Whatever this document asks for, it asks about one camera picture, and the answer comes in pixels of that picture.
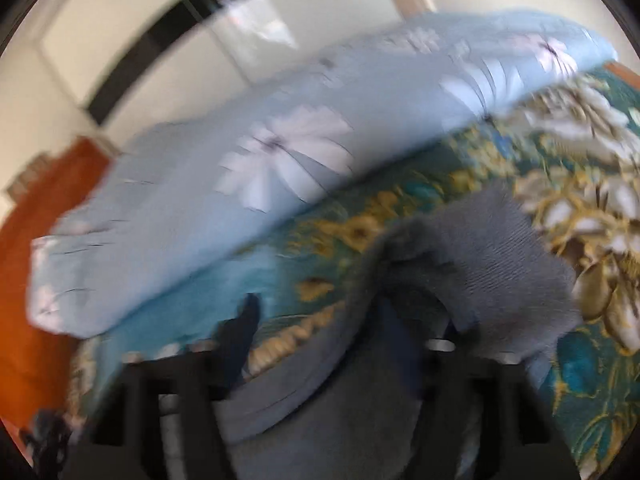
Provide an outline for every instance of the white flower print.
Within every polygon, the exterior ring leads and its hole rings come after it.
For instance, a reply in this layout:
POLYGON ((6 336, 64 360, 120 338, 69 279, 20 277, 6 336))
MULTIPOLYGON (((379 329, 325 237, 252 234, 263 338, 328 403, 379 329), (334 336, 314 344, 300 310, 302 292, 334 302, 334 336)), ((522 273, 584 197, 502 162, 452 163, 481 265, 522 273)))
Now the white flower print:
POLYGON ((244 207, 267 212, 270 207, 269 174, 274 170, 281 181, 304 202, 325 195, 324 189, 291 155, 300 153, 338 174, 351 174, 351 154, 329 139, 352 131, 336 112, 327 107, 301 106, 289 115, 276 117, 270 127, 254 124, 252 136, 238 145, 247 154, 227 153, 220 166, 229 171, 216 189, 226 195, 238 192, 244 207))
POLYGON ((638 111, 638 109, 629 108, 629 115, 631 115, 631 118, 636 123, 636 126, 640 126, 640 112, 638 111))
POLYGON ((439 41, 440 37, 435 30, 432 28, 424 30, 422 27, 418 27, 403 34, 387 36, 378 43, 378 47, 380 50, 393 54, 415 55, 417 52, 430 54, 440 50, 439 41))
POLYGON ((510 112, 504 124, 518 136, 544 132, 559 153, 638 167, 640 139, 628 129, 629 118, 612 107, 595 85, 588 76, 577 76, 547 88, 510 112))
POLYGON ((449 53, 449 58, 456 64, 461 64, 466 62, 466 59, 469 57, 471 53, 471 48, 469 44, 462 40, 457 42, 449 53))
POLYGON ((37 288, 28 312, 30 314, 29 321, 32 325, 54 334, 59 334, 63 331, 62 317, 56 302, 56 294, 50 285, 43 285, 37 288))
POLYGON ((440 81, 440 87, 445 92, 455 97, 477 117, 502 110, 519 99, 524 92, 524 84, 516 68, 512 68, 507 75, 497 59, 485 59, 482 65, 483 68, 466 62, 460 64, 474 85, 453 76, 445 76, 440 81))
POLYGON ((566 45, 555 38, 543 38, 539 34, 527 34, 511 38, 511 45, 517 50, 530 50, 545 72, 552 70, 558 77, 567 78, 578 70, 575 59, 566 51, 566 45))

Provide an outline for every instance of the white daisy print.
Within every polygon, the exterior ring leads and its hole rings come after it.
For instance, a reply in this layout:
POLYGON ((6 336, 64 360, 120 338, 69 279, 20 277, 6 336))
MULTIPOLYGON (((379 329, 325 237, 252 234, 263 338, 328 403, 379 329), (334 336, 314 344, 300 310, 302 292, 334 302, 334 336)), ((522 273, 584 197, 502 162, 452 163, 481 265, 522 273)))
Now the white daisy print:
POLYGON ((325 191, 291 154, 308 156, 335 173, 351 174, 353 157, 328 138, 350 131, 347 122, 327 107, 301 106, 273 118, 269 128, 255 124, 251 137, 238 142, 248 153, 227 153, 220 162, 229 171, 216 190, 226 195, 238 193, 244 207, 267 212, 271 207, 268 176, 273 170, 300 200, 315 202, 325 191))
POLYGON ((438 33, 430 28, 424 30, 417 27, 414 30, 408 30, 402 34, 387 36, 378 44, 380 50, 391 52, 393 54, 430 54, 431 52, 440 50, 440 37, 438 33))
POLYGON ((456 64, 461 64, 466 61, 471 53, 471 48, 469 44, 462 40, 457 42, 449 53, 449 58, 456 64))
MULTIPOLYGON (((461 63, 460 66, 476 84, 471 85, 460 77, 445 76, 440 81, 440 87, 477 117, 501 111, 524 92, 524 84, 518 70, 511 68, 507 72, 497 59, 483 60, 482 67, 471 63, 461 63)), ((456 122, 451 124, 460 124, 460 118, 454 120, 456 122)), ((443 121, 445 129, 449 128, 449 121, 450 118, 443 121)))
POLYGON ((566 52, 566 45, 555 38, 543 38, 539 34, 527 34, 511 39, 511 45, 518 50, 530 50, 545 72, 553 71, 556 76, 567 78, 578 71, 575 59, 566 52))

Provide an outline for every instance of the gray fabric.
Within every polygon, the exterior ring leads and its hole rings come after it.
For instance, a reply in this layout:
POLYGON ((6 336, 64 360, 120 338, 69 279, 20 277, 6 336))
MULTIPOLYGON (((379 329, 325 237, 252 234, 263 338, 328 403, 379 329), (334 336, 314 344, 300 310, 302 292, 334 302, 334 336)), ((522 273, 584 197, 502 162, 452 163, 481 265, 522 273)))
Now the gray fabric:
POLYGON ((536 390, 540 389, 540 386, 542 386, 542 383, 551 370, 551 359, 556 355, 557 342, 557 340, 553 341, 549 346, 543 348, 525 361, 529 382, 536 390))
MULTIPOLYGON (((428 308, 414 304, 425 296, 409 290, 434 294, 459 330, 478 324, 479 354, 536 356, 532 369, 540 370, 545 352, 580 320, 570 296, 572 279, 572 270, 545 252, 501 183, 429 216, 399 222, 364 254, 345 313, 324 338, 312 340, 231 400, 217 403, 238 478, 388 480, 399 475, 409 457, 419 402, 402 386, 377 328, 366 328, 332 377, 322 380, 334 369, 336 356, 351 346, 379 292, 392 298, 403 317, 428 308), (327 356, 330 366, 322 360, 327 356), (303 403, 312 391, 315 395, 303 403), (280 397, 272 412, 257 400, 260 394, 270 402, 280 397), (262 417, 263 427, 271 418, 273 426, 261 434, 252 428, 251 437, 239 439, 234 421, 248 413, 262 417)), ((427 335, 438 336, 447 318, 437 308, 430 316, 427 335)), ((465 466, 473 460, 477 428, 476 417, 468 429, 465 466)))
POLYGON ((544 249, 501 182, 398 223, 381 243, 367 286, 434 294, 459 331, 477 324, 478 355, 527 358, 580 323, 574 270, 544 249))

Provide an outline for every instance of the blanket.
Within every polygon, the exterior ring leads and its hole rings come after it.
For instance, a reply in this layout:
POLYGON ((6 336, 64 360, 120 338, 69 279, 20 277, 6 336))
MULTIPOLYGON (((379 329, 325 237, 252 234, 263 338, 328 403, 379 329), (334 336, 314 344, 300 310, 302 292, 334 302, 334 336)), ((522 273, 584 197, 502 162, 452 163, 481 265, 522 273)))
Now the blanket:
POLYGON ((37 242, 31 322, 102 333, 332 190, 614 56, 540 12, 428 13, 158 126, 37 242))
POLYGON ((73 410, 91 410, 124 354, 197 346, 247 292, 265 307, 245 370, 260 377, 332 326, 354 263, 385 226, 502 178, 575 271, 584 322, 560 339, 540 395, 582 477, 595 478, 640 417, 639 109, 640 92, 597 69, 333 194, 85 343, 73 410))

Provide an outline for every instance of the teal floral blanket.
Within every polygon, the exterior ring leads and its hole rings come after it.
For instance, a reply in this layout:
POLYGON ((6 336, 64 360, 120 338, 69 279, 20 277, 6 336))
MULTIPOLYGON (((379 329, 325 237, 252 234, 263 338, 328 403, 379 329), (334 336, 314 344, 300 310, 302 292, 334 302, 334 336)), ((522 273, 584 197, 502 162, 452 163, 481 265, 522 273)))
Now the teal floral blanket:
POLYGON ((540 394, 582 478, 596 478, 640 415, 638 108, 640 92, 599 69, 333 194, 86 341, 74 360, 71 412, 90 411, 122 360, 199 345, 234 315, 230 298, 240 292, 261 294, 266 310, 251 380, 332 322, 350 269, 386 226, 504 178, 548 250, 575 269, 584 323, 559 341, 540 394))

